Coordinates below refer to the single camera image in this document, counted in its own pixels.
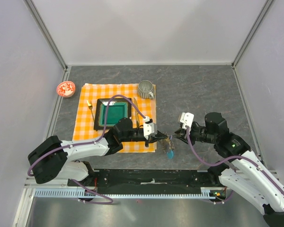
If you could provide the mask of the keyring with keys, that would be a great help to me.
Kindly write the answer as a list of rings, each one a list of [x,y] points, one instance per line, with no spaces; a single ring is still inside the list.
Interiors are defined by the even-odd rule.
[[[169,136],[165,140],[161,140],[160,144],[162,145],[162,149],[163,149],[164,153],[166,153],[170,149],[174,151],[174,144],[173,144],[173,141],[172,141],[172,136]]]

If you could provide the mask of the blue carabiner tag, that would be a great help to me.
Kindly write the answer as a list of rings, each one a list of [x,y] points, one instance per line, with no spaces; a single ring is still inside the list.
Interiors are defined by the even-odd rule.
[[[172,159],[174,157],[174,151],[173,150],[168,150],[166,152],[168,159]]]

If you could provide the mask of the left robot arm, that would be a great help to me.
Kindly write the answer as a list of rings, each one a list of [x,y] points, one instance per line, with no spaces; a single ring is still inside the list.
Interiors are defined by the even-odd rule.
[[[33,176],[37,184],[64,178],[89,186],[95,179],[92,168],[79,163],[78,159],[113,155],[123,149],[125,142],[143,142],[147,147],[164,139],[167,139],[167,135],[158,131],[150,118],[137,128],[133,127],[131,119],[122,118],[108,132],[89,140],[66,141],[51,136],[28,155],[30,168],[27,174]]]

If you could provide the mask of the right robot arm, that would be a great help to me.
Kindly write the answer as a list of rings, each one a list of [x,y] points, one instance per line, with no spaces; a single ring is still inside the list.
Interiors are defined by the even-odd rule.
[[[192,113],[181,113],[175,137],[187,143],[195,157],[209,167],[208,183],[222,184],[251,203],[270,227],[284,227],[284,185],[264,166],[255,152],[240,136],[230,132],[221,113],[204,117],[204,126],[194,121]],[[213,144],[223,158],[207,163],[199,157],[195,142]]]

